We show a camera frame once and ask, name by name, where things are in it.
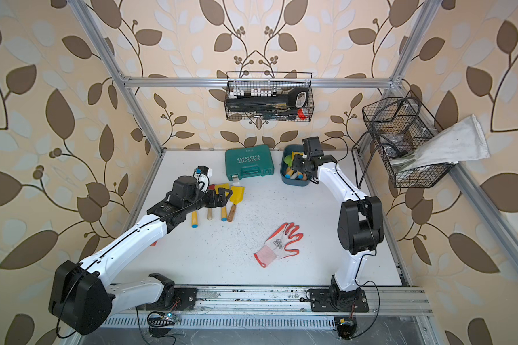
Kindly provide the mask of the yellow shovel blue-tipped handle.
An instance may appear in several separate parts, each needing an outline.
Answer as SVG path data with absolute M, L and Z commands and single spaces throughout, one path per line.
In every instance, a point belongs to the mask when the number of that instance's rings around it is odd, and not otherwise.
M 197 228 L 199 226 L 199 216 L 198 212 L 194 211 L 191 213 L 191 227 Z

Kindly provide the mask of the yellow shovel wooden handle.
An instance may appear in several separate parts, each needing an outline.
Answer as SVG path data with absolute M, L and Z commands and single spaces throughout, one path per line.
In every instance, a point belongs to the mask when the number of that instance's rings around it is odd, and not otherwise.
M 230 197 L 231 208 L 227 217 L 227 221 L 232 222 L 237 210 L 237 204 L 243 201 L 245 188 L 242 186 L 233 185 L 231 187 L 232 195 Z

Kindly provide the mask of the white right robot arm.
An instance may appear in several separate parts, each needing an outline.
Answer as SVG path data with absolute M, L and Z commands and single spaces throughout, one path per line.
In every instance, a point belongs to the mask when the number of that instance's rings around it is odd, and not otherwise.
M 379 198 L 369 196 L 355 186 L 331 155 L 296 155 L 292 169 L 310 181 L 324 184 L 340 202 L 338 239 L 348 257 L 332 275 L 327 290 L 310 291 L 312 310 L 352 312 L 365 306 L 361 270 L 369 257 L 377 254 L 384 241 L 383 211 Z

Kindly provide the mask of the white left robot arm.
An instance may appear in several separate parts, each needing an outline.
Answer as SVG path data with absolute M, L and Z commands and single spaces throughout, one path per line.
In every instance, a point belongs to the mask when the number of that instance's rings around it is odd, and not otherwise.
M 58 322 L 67 324 L 80 335 L 88 335 L 110 316 L 156 303 L 169 294 L 174 282 L 158 273 L 134 283 L 115 284 L 113 281 L 153 243 L 186 221 L 188 214 L 228 204 L 232 191 L 210 188 L 204 167 L 199 167 L 199 172 L 197 176 L 177 178 L 163 200 L 150 207 L 132 228 L 106 247 L 78 263 L 68 260 L 57 268 L 48 310 Z

